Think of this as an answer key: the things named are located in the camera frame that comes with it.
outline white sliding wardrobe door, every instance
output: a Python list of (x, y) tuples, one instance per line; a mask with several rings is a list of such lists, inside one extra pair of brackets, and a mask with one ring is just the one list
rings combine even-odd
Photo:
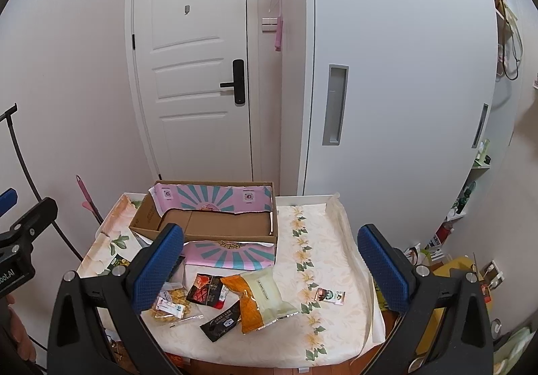
[(315, 14), (305, 194), (338, 191), (354, 231), (373, 223), (393, 246), (424, 242), (489, 114), (493, 0), (315, 0)]

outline open box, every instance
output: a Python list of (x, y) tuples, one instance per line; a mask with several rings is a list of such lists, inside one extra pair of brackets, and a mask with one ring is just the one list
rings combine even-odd
[(230, 187), (250, 187), (266, 185), (271, 187), (271, 212), (247, 212), (230, 214), (214, 211), (184, 211), (171, 209), (163, 217), (159, 216), (155, 203), (147, 194), (134, 215), (129, 228), (139, 234), (155, 240), (159, 231), (167, 223), (175, 223), (182, 227), (187, 241), (250, 241), (258, 243), (273, 243), (276, 246), (278, 238), (278, 222), (276, 215), (276, 200), (272, 182), (197, 182), (197, 181), (157, 181), (155, 184), (183, 185), (219, 185)]

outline flower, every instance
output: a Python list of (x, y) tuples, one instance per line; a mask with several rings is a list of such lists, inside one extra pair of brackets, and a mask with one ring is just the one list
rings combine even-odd
[(301, 272), (301, 280), (306, 285), (313, 284), (314, 283), (314, 273), (311, 270), (305, 270), (305, 272)]
[(308, 254), (308, 251), (296, 251), (293, 254), (293, 259), (298, 262), (299, 264), (303, 264), (304, 262), (310, 261), (310, 255)]
[(293, 220), (292, 221), (292, 228), (295, 229), (295, 230), (305, 229), (305, 226), (303, 225), (303, 222), (301, 220)]
[(321, 326), (321, 316), (316, 311), (312, 311), (308, 316), (308, 325), (314, 329)]
[(300, 302), (308, 305), (309, 303), (316, 302), (314, 299), (314, 292), (303, 288), (299, 293), (297, 293), (297, 297), (299, 298)]
[(308, 246), (308, 240), (302, 235), (300, 237), (295, 237), (295, 242), (301, 247), (306, 248)]
[(308, 333), (306, 334), (306, 342), (307, 346), (311, 351), (314, 351), (320, 347), (323, 347), (323, 343), (321, 342), (321, 336), (316, 335), (314, 333)]

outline door panel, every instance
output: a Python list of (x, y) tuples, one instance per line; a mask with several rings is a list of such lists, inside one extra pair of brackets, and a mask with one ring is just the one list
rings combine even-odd
[(149, 139), (165, 179), (252, 180), (248, 100), (232, 62), (246, 61), (246, 0), (134, 0), (136, 66)]
[[(351, 227), (427, 241), (472, 166), (497, 62), (493, 0), (315, 0), (305, 194), (339, 192)], [(348, 68), (339, 145), (323, 145), (329, 66)]]

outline recessed door handle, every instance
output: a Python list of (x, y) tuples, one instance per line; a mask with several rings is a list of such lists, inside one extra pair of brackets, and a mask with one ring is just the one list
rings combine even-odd
[(236, 105), (246, 103), (245, 94), (245, 62), (243, 60), (234, 60), (232, 62), (233, 82), (221, 84), (221, 88), (233, 88), (233, 98)]

